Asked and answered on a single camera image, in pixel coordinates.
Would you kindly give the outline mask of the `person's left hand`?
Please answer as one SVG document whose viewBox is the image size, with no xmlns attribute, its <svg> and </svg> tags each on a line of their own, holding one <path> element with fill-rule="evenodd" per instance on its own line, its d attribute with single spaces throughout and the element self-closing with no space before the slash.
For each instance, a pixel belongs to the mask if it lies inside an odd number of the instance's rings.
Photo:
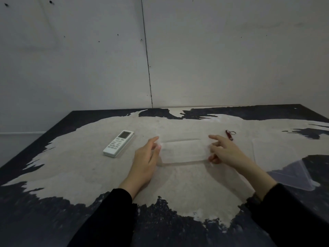
<svg viewBox="0 0 329 247">
<path fill-rule="evenodd" d="M 127 177 L 118 188 L 127 191 L 132 200 L 139 191 L 146 187 L 151 181 L 157 164 L 149 164 L 151 148 L 158 145 L 159 136 L 153 137 L 141 148 L 135 151 L 134 159 Z"/>
</svg>

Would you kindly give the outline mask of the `person's right hand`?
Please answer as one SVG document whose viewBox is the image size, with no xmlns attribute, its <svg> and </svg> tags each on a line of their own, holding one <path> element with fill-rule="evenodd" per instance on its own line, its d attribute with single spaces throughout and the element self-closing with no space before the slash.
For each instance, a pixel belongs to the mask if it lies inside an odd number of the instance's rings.
<svg viewBox="0 0 329 247">
<path fill-rule="evenodd" d="M 224 148 L 224 153 L 222 155 L 211 153 L 208 157 L 209 162 L 214 164 L 226 164 L 243 176 L 255 173 L 258 170 L 257 165 L 247 157 L 233 141 L 220 135 L 209 135 L 208 137 L 216 141 L 211 145 L 222 146 Z"/>
</svg>

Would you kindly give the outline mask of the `clear plastic container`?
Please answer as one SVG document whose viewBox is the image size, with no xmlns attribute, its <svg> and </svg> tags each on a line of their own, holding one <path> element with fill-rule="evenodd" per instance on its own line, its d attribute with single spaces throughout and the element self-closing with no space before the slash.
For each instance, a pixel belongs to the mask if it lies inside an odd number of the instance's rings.
<svg viewBox="0 0 329 247">
<path fill-rule="evenodd" d="M 210 154 L 209 139 L 190 138 L 160 143 L 158 166 L 177 166 L 205 161 Z"/>
</svg>

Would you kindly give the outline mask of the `person's left forearm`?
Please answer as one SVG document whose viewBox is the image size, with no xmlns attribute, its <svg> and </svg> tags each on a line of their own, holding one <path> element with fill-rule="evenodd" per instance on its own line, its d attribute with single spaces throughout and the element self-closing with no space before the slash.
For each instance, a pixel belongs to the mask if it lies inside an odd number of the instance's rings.
<svg viewBox="0 0 329 247">
<path fill-rule="evenodd" d="M 106 196 L 67 247 L 130 247 L 136 211 L 131 194 L 148 182 L 150 178 L 128 176 Z"/>
</svg>

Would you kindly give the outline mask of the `person's right forearm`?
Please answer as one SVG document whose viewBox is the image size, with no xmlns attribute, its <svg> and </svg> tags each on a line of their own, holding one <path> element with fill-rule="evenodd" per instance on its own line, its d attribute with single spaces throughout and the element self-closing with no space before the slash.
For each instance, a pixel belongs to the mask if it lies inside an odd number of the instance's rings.
<svg viewBox="0 0 329 247">
<path fill-rule="evenodd" d="M 253 220 L 278 247 L 329 247 L 329 223 L 313 213 L 255 163 L 239 170 L 261 202 Z"/>
</svg>

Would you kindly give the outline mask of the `white remote control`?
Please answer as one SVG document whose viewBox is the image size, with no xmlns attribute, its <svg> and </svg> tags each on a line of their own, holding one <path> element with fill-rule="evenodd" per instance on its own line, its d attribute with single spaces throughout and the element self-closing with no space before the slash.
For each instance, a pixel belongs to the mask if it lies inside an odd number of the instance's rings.
<svg viewBox="0 0 329 247">
<path fill-rule="evenodd" d="M 103 150 L 105 156 L 116 158 L 125 146 L 133 139 L 135 133 L 123 130 L 111 143 Z"/>
</svg>

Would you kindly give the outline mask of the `clear plastic lid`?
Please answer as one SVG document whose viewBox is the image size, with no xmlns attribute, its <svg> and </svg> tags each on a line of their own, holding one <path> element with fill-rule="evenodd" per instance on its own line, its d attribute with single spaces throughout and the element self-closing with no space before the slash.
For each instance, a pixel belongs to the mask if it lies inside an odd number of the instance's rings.
<svg viewBox="0 0 329 247">
<path fill-rule="evenodd" d="M 253 139 L 255 163 L 276 182 L 304 191 L 313 191 L 320 184 L 311 178 L 302 157 L 284 142 Z"/>
</svg>

